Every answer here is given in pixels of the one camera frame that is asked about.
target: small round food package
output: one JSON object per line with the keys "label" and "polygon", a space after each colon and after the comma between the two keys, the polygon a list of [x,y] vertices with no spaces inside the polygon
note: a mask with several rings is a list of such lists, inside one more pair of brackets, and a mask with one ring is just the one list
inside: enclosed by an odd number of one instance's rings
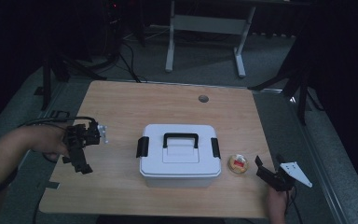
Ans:
{"label": "small round food package", "polygon": [[249,162],[240,154],[232,155],[228,159],[228,168],[237,175],[244,174],[249,168]]}

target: wooden table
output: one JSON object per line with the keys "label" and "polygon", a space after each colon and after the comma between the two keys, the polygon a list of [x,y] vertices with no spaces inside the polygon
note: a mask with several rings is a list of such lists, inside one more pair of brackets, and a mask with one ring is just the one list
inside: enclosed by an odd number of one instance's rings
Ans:
{"label": "wooden table", "polygon": [[[206,95],[207,103],[199,101]],[[93,173],[75,173],[59,161],[40,204],[45,213],[184,217],[266,217],[267,184],[256,176],[255,156],[273,170],[269,147],[250,91],[150,83],[94,81],[78,116],[107,125],[108,144],[86,147]],[[222,172],[207,189],[149,188],[135,158],[150,123],[209,124],[217,134]],[[245,175],[227,167],[232,154],[250,162]]]}

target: white plastic storage box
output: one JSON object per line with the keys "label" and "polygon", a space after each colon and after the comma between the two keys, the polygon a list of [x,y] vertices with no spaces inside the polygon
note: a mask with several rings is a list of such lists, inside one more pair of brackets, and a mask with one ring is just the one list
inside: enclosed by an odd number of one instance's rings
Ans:
{"label": "white plastic storage box", "polygon": [[148,187],[207,188],[220,175],[220,151],[210,125],[149,124],[138,141]]}

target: forearm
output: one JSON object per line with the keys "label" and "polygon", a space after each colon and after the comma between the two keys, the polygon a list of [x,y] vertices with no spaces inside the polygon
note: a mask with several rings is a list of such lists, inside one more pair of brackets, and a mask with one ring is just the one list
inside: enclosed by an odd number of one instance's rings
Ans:
{"label": "forearm", "polygon": [[19,165],[31,141],[26,128],[16,129],[0,139],[0,184]]}

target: box handle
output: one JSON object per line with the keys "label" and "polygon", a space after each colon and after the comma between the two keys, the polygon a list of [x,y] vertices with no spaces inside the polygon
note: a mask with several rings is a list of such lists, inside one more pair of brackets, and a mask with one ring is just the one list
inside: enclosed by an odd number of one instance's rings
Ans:
{"label": "box handle", "polygon": [[196,133],[165,133],[164,134],[164,143],[162,147],[167,146],[168,138],[194,138],[194,148],[199,148],[199,135]]}

